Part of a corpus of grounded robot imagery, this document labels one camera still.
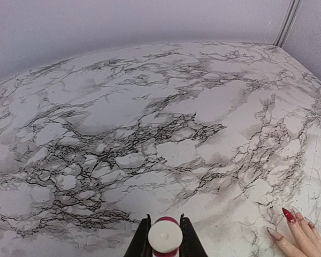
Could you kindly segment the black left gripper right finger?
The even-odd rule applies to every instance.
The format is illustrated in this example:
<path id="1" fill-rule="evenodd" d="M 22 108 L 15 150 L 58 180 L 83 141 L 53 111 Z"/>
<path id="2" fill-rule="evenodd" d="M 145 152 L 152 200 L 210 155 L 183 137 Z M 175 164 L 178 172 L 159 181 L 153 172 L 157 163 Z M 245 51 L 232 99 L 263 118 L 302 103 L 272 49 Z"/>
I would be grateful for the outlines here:
<path id="1" fill-rule="evenodd" d="M 179 256 L 208 257 L 190 219 L 184 214 L 180 216 L 180 229 L 182 231 L 183 239 L 179 247 Z"/>

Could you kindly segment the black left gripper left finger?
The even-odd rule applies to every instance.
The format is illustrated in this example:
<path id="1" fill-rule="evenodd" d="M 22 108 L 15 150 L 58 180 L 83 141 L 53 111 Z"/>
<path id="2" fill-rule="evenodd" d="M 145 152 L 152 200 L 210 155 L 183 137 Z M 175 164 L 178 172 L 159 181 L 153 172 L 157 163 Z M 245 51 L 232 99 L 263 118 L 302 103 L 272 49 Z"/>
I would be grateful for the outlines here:
<path id="1" fill-rule="evenodd" d="M 148 240 L 150 228 L 151 218 L 147 214 L 147 217 L 141 220 L 124 257 L 152 257 L 152 248 Z"/>

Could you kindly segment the right aluminium corner post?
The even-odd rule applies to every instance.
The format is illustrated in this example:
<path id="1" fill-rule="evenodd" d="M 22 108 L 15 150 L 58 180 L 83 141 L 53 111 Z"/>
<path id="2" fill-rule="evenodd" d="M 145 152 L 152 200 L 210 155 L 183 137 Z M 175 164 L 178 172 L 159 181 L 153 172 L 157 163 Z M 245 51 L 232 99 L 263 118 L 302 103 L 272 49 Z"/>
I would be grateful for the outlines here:
<path id="1" fill-rule="evenodd" d="M 291 26 L 295 20 L 295 16 L 299 6 L 301 4 L 301 0 L 291 0 L 289 3 L 289 7 L 285 14 L 284 20 L 280 27 L 279 33 L 274 41 L 274 46 L 282 47 L 285 43 L 285 40 L 288 36 L 288 33 L 291 29 Z"/>

